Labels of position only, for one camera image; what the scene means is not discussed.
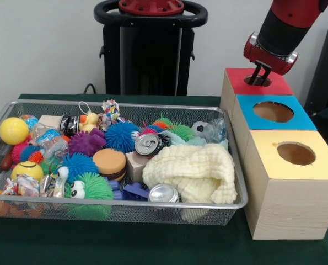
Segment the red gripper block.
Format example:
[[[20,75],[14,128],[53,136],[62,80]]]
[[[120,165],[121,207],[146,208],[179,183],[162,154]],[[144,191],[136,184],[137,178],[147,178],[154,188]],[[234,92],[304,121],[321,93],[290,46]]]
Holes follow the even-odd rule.
[[[265,72],[260,77],[260,84],[265,83],[271,71],[279,75],[285,75],[298,59],[298,53],[296,51],[293,51],[287,56],[274,55],[267,52],[258,44],[257,37],[258,35],[250,35],[243,52],[244,57],[256,65],[255,70],[249,77],[248,84],[255,83],[263,65],[267,67],[264,67]]]

